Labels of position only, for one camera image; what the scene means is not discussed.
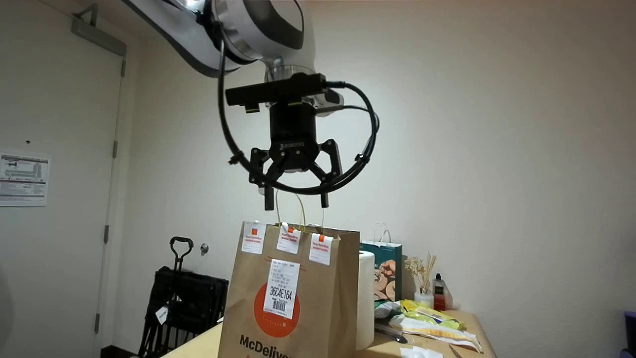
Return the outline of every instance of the mcdonald's bag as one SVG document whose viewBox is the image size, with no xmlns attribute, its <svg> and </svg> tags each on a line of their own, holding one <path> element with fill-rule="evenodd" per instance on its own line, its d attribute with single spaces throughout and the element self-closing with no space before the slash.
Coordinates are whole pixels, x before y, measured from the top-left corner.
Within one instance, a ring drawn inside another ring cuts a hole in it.
<svg viewBox="0 0 636 358">
<path fill-rule="evenodd" d="M 243 223 L 220 358 L 353 358 L 361 233 Z"/>
</svg>

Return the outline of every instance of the wall sign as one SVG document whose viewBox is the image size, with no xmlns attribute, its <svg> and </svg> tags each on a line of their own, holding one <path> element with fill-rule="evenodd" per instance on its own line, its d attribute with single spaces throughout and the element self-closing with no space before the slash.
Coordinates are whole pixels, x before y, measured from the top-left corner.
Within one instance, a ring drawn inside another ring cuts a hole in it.
<svg viewBox="0 0 636 358">
<path fill-rule="evenodd" d="M 41 207 L 49 199 L 53 162 L 0 154 L 0 207 Z"/>
</svg>

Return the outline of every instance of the white paper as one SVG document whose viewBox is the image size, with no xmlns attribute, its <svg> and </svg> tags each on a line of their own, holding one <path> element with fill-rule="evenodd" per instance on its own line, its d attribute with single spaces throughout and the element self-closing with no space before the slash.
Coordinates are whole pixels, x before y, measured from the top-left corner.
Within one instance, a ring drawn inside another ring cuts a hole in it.
<svg viewBox="0 0 636 358">
<path fill-rule="evenodd" d="M 299 263 L 273 259 L 263 311 L 291 321 L 295 317 L 299 277 Z"/>
<path fill-rule="evenodd" d="M 442 353 L 438 353 L 438 351 L 428 351 L 428 349 L 420 349 L 420 347 L 400 349 L 400 356 L 402 356 L 402 358 L 444 358 Z"/>
<path fill-rule="evenodd" d="M 168 307 L 162 307 L 158 313 L 156 313 L 160 325 L 166 325 L 168 317 L 170 317 L 170 309 Z"/>
<path fill-rule="evenodd" d="M 301 231 L 293 225 L 281 225 L 277 249 L 299 255 Z"/>
<path fill-rule="evenodd" d="M 265 223 L 243 223 L 243 239 L 241 239 L 241 251 L 251 255 L 263 255 L 263 243 L 265 243 Z"/>
<path fill-rule="evenodd" d="M 313 233 L 311 261 L 331 267 L 333 243 L 335 243 L 335 237 Z"/>
<path fill-rule="evenodd" d="M 49 158 L 0 156 L 0 207 L 41 207 L 49 199 Z"/>
</svg>

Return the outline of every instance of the door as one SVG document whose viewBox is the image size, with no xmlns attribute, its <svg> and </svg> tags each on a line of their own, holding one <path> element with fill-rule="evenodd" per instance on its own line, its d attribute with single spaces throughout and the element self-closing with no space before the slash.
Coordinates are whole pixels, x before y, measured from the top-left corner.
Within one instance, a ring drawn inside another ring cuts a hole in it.
<svg viewBox="0 0 636 358">
<path fill-rule="evenodd" d="M 88 358 L 122 58 L 37 0 L 0 2 L 0 156 L 51 162 L 47 205 L 0 207 L 0 358 Z"/>
</svg>

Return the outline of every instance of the robotic arm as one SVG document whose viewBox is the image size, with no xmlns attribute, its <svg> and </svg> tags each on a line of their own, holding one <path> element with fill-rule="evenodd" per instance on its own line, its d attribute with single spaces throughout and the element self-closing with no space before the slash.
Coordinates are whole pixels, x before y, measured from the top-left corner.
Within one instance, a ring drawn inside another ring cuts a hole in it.
<svg viewBox="0 0 636 358">
<path fill-rule="evenodd" d="M 355 86 L 327 82 L 315 72 L 315 34 L 311 16 L 299 0 L 124 0 L 204 76 L 220 78 L 220 116 L 225 140 L 233 152 L 231 164 L 249 172 L 249 181 L 265 189 L 265 209 L 275 209 L 275 189 L 301 195 L 321 195 L 329 207 L 329 193 L 351 183 L 371 162 L 381 122 L 371 100 Z M 225 90 L 225 74 L 245 64 L 267 66 L 265 84 Z M 343 106 L 335 88 L 357 92 L 367 108 Z M 271 150 L 253 150 L 251 160 L 235 144 L 227 118 L 229 106 L 259 112 L 271 108 Z M 343 174 L 335 140 L 317 144 L 317 116 L 339 110 L 371 114 L 373 136 L 357 164 Z M 331 158 L 331 172 L 317 160 Z M 311 172 L 317 187 L 289 187 L 285 174 Z"/>
</svg>

